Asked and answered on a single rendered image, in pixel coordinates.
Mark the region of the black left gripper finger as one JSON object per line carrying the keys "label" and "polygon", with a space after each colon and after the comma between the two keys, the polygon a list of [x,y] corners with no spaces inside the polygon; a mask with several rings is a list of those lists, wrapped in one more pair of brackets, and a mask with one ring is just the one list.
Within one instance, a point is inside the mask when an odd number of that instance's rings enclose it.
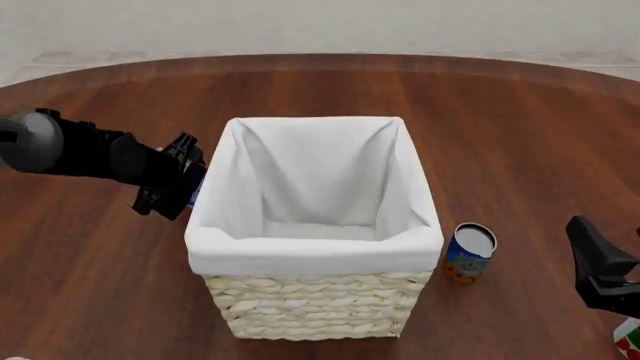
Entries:
{"label": "black left gripper finger", "polygon": [[171,189],[166,200],[166,218],[175,221],[185,209],[193,193],[201,184],[206,173],[203,165],[190,165]]}

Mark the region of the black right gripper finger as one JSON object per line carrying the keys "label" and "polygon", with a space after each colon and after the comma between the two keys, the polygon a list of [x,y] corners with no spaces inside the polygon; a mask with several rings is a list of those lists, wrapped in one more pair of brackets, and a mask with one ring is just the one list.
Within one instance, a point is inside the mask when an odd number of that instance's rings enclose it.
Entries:
{"label": "black right gripper finger", "polygon": [[624,277],[639,260],[609,242],[584,216],[573,216],[566,234],[577,277]]}

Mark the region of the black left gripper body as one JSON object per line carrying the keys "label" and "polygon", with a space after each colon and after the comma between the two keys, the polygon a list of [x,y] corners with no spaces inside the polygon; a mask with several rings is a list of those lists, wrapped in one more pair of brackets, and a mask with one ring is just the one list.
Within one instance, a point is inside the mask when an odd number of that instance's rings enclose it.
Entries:
{"label": "black left gripper body", "polygon": [[180,176],[190,165],[206,167],[203,152],[196,143],[196,137],[181,133],[159,151],[146,149],[142,182],[132,205],[135,212],[140,215],[157,212],[166,216],[166,200]]}

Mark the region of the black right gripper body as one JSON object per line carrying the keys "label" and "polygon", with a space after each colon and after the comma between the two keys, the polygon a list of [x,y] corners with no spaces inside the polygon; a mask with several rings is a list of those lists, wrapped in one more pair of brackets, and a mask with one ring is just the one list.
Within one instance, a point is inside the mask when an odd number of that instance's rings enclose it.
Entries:
{"label": "black right gripper body", "polygon": [[588,308],[608,312],[640,312],[640,281],[628,281],[637,260],[613,263],[612,275],[592,266],[576,268],[575,289]]}

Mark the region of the blue cream cheese box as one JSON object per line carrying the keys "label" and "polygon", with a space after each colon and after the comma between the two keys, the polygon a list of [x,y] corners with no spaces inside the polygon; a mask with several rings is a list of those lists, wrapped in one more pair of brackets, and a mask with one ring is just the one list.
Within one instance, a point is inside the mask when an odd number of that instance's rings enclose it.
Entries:
{"label": "blue cream cheese box", "polygon": [[190,198],[189,198],[189,200],[187,202],[187,206],[188,207],[192,208],[195,205],[197,197],[198,197],[198,194],[199,194],[199,192],[201,190],[201,187],[202,187],[202,184],[203,184],[203,180],[204,180],[204,178],[200,179],[200,181],[198,182],[197,187],[192,192],[192,194],[191,194],[191,196],[190,196]]}

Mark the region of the woven basket with white liner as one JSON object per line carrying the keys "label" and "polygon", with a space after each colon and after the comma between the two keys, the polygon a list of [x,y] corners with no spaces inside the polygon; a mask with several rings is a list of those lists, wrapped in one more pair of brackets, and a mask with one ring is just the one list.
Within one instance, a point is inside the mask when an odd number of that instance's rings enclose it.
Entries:
{"label": "woven basket with white liner", "polygon": [[236,118],[186,227],[237,338],[398,337],[443,233],[398,117]]}

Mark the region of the white red green printed carton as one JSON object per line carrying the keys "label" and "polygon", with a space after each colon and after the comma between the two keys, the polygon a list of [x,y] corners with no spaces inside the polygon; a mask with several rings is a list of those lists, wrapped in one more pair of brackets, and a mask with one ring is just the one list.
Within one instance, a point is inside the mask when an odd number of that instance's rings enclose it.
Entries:
{"label": "white red green printed carton", "polygon": [[640,360],[640,319],[627,318],[614,330],[613,341],[626,360]]}

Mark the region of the blue soup tin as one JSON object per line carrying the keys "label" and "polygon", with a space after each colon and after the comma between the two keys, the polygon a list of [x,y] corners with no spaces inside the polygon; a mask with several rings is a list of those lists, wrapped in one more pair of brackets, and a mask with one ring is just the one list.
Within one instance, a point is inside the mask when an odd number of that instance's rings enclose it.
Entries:
{"label": "blue soup tin", "polygon": [[497,239],[487,227],[472,222],[459,224],[445,251],[445,274],[464,284],[477,281],[496,248]]}

